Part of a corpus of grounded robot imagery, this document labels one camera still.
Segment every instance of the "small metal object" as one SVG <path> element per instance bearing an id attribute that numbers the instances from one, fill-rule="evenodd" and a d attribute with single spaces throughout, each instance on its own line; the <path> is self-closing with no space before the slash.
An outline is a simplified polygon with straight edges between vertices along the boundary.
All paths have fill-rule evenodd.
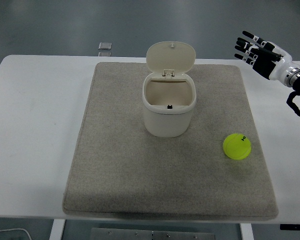
<path id="1" fill-rule="evenodd" d="M 111 49 L 111 42 L 100 42 L 99 43 L 99 50 L 110 50 Z"/>
<path id="2" fill-rule="evenodd" d="M 98 57 L 110 57 L 111 52 L 110 51 L 100 51 L 98 54 Z"/>

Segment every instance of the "white trash bin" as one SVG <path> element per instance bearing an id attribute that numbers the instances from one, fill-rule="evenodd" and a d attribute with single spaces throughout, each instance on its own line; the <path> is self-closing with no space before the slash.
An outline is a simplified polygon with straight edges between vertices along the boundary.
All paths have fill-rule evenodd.
<path id="1" fill-rule="evenodd" d="M 143 118 L 154 136 L 177 137 L 187 130 L 197 94 L 185 73 L 195 60 L 195 50 L 183 42 L 158 42 L 148 49 L 146 64 L 152 73 L 142 87 Z"/>

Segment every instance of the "robot finger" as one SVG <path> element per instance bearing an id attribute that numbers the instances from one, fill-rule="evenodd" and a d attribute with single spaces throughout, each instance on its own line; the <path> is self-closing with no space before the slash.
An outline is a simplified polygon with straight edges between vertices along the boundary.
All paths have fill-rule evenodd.
<path id="1" fill-rule="evenodd" d="M 267 60 L 274 61 L 274 62 L 279 62 L 282 59 L 282 55 L 277 54 L 275 52 L 269 51 L 264 48 L 252 48 L 250 49 L 251 53 L 258 55 L 260 57 L 264 57 Z"/>
<path id="2" fill-rule="evenodd" d="M 237 59 L 240 59 L 240 60 L 246 62 L 247 64 L 251 65 L 251 66 L 253 66 L 253 65 L 255 64 L 255 61 L 252 60 L 252 59 L 249 58 L 249 57 L 244 57 L 244 56 L 241 56 L 240 54 L 237 54 L 237 53 L 236 53 L 234 56 L 235 56 Z"/>
<path id="3" fill-rule="evenodd" d="M 237 49 L 237 50 L 240 51 L 240 52 L 245 53 L 246 55 L 248 55 L 250 58 L 252 58 L 252 59 L 254 59 L 254 60 L 256 60 L 257 57 L 258 57 L 257 54 L 254 54 L 254 53 L 252 53 L 251 51 L 244 49 L 243 47 L 235 46 L 234 48 Z"/>
<path id="4" fill-rule="evenodd" d="M 250 32 L 243 31 L 242 34 L 245 35 L 246 37 L 252 39 L 254 42 L 259 44 L 262 48 L 264 48 L 266 50 L 272 51 L 275 48 L 275 46 L 272 45 L 270 42 L 267 42 L 267 41 L 263 40 L 262 38 L 260 38 L 256 35 L 253 35 Z"/>
<path id="5" fill-rule="evenodd" d="M 245 50 L 248 50 L 248 51 L 251 51 L 252 48 L 253 49 L 255 49 L 255 48 L 258 49 L 259 48 L 257 45 L 252 44 L 252 43 L 250 43 L 250 42 L 248 42 L 248 41 L 246 41 L 246 40 L 244 40 L 244 39 L 242 39 L 240 37 L 238 37 L 238 40 L 236 41 L 236 44 L 239 47 L 241 47 L 241 48 L 243 48 Z"/>

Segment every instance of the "metal plate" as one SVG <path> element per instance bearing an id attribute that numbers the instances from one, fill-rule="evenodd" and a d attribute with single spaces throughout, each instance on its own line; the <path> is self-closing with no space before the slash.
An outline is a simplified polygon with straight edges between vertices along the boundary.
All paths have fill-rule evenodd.
<path id="1" fill-rule="evenodd" d="M 215 240 L 213 233 L 92 228 L 90 240 Z"/>
<path id="2" fill-rule="evenodd" d="M 100 42 L 99 43 L 99 50 L 110 50 L 111 49 L 111 42 Z"/>
<path id="3" fill-rule="evenodd" d="M 90 240 L 152 240 L 152 231 L 93 227 Z"/>
<path id="4" fill-rule="evenodd" d="M 98 54 L 99 57 L 110 57 L 111 52 L 110 51 L 100 51 Z"/>
<path id="5" fill-rule="evenodd" d="M 215 240 L 213 233 L 153 231 L 152 240 Z"/>

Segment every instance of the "white cable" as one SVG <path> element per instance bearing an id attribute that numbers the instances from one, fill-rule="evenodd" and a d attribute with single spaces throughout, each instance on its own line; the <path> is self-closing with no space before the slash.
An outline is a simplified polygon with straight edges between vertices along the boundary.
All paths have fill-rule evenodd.
<path id="1" fill-rule="evenodd" d="M 16 231 L 16 230 L 20 230 L 20 231 L 25 231 L 26 234 L 28 235 L 29 239 L 32 240 L 29 232 L 23 228 L 11 228 L 11 229 L 3 229 L 3 230 L 0 230 L 0 232 L 8 232 L 8 231 Z"/>

